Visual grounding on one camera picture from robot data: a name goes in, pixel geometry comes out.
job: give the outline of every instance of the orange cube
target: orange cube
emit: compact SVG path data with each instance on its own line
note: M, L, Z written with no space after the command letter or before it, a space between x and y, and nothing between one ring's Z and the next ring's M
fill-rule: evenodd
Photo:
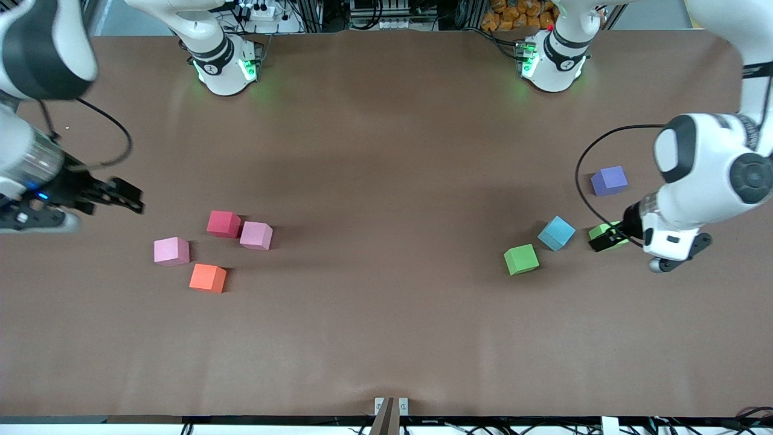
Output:
M197 264L193 268L190 288L205 292L222 293L226 283L226 270L216 265Z

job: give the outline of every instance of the green cube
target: green cube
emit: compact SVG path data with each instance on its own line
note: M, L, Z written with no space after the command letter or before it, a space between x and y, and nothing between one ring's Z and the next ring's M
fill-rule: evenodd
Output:
M505 262L510 275L528 272L540 265L532 245L519 246L505 252Z
M620 221L612 222L612 224L613 224L613 225L617 225L617 224L619 224L619 223L620 223ZM598 237L598 236L600 236L600 235L604 234L604 233L605 233L605 232L606 232L608 229L609 229L609 225L607 225L607 224L601 224L601 225L597 226L596 228L593 228L593 229L592 229L592 230L591 230L591 231L588 233L588 235L590 235L590 236L591 236L591 240L593 240L593 239L595 239L596 237ZM606 248L604 251L611 251L612 249L617 249L617 248L620 248L620 247L622 247L623 245L625 245L626 243L628 243L628 239L625 239L625 240L623 240L623 241L619 242L617 245L615 245L615 246L612 246L611 248Z

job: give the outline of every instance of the table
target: table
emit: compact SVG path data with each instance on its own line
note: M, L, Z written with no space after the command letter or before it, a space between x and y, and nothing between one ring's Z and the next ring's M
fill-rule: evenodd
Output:
M262 80L210 94L171 37L94 40L87 99L136 140L120 176L147 212L99 207L75 235L2 238L0 413L367 413L731 416L771 401L768 206L713 225L715 245L670 275L627 247L593 253L574 191L581 150L619 125L735 111L741 62L700 31L602 33L562 94L518 81L470 33L282 36ZM120 132L51 104L63 146L99 161ZM20 113L43 126L37 108ZM656 131L623 132L584 176L623 165L593 198L621 216L661 184ZM274 226L273 249L213 238L212 209ZM560 215L562 251L536 239ZM228 268L152 262L155 239ZM502 254L533 243L538 270Z

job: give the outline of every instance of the blue cube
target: blue cube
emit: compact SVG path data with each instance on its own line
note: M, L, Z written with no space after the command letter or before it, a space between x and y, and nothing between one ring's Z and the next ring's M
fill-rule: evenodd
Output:
M556 216L537 236L548 248L558 251L572 238L574 228L564 219Z
M622 166L604 168L591 178L597 197L619 194L628 186Z

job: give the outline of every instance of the pink cube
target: pink cube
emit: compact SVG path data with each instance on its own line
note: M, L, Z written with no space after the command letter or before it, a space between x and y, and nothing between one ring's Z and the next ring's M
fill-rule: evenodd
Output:
M214 210L209 214L206 232L215 237L238 238L241 219L231 211Z
M268 224L260 222L244 222L242 228L242 238L239 243L247 249L257 249L259 251L268 251L271 244L271 235L274 230Z
M190 263L190 245L179 237L156 240L153 242L153 261L166 266Z

